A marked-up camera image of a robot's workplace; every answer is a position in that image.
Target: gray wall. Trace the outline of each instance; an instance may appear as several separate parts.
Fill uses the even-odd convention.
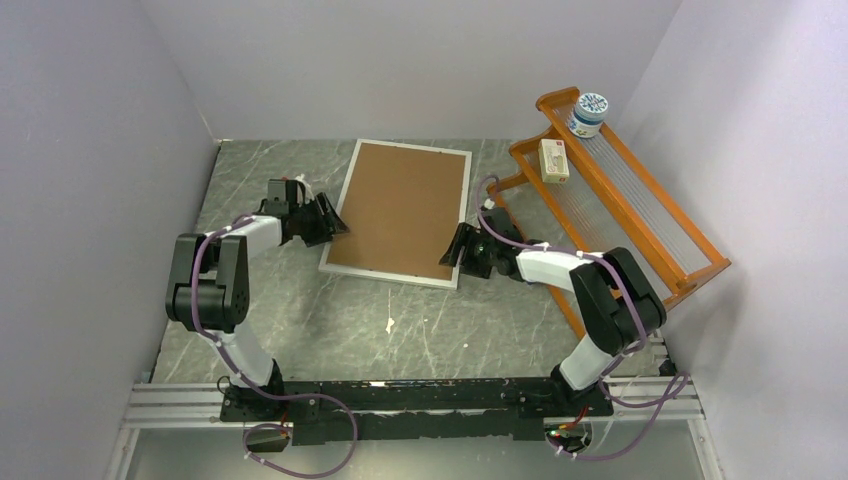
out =
[[[135,1],[4,1],[0,45],[0,478],[96,479],[215,146]]]
[[[680,0],[142,0],[217,138],[517,138],[539,95],[615,122]]]
[[[846,478],[848,5],[686,0],[619,132],[734,264],[665,330],[727,478]]]

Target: marble table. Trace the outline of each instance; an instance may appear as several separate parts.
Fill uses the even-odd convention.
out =
[[[505,177],[518,168],[508,152],[511,140],[392,141],[472,152],[472,191],[483,176]],[[335,203],[355,143],[224,142],[196,230],[213,230],[255,210],[269,178],[303,173],[315,192],[326,192]],[[511,189],[504,198],[528,236],[569,244],[532,187]],[[546,376],[577,345],[542,285],[497,274],[490,280],[461,276],[459,288],[448,291],[327,274],[318,271],[321,252],[322,247],[306,248],[296,239],[250,260],[246,321],[286,379]],[[386,332],[389,317],[395,321],[391,333]],[[624,362],[615,375],[657,375],[648,350]],[[169,322],[153,382],[213,382],[227,373],[198,335]]]

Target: cardboard box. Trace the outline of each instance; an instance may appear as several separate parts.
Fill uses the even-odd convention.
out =
[[[568,180],[568,160],[565,156],[565,142],[543,138],[539,141],[539,165],[542,167],[542,181],[564,183]]]

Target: jar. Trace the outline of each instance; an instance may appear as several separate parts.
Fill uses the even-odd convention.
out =
[[[609,102],[597,93],[584,93],[568,116],[568,129],[580,138],[592,138],[601,130],[609,111]]]

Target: orange shelf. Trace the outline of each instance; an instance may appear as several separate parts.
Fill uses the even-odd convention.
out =
[[[536,107],[548,117],[551,127],[510,147],[520,171],[504,180],[502,189],[530,183],[580,250],[630,249],[666,308],[671,309],[727,268],[730,260],[611,128],[603,125],[600,134],[591,139],[578,138],[568,130],[566,119],[579,95],[572,87],[539,98]],[[565,142],[570,171],[567,182],[542,182],[538,158],[542,138]],[[568,302],[557,295],[554,298],[582,336],[583,325]]]

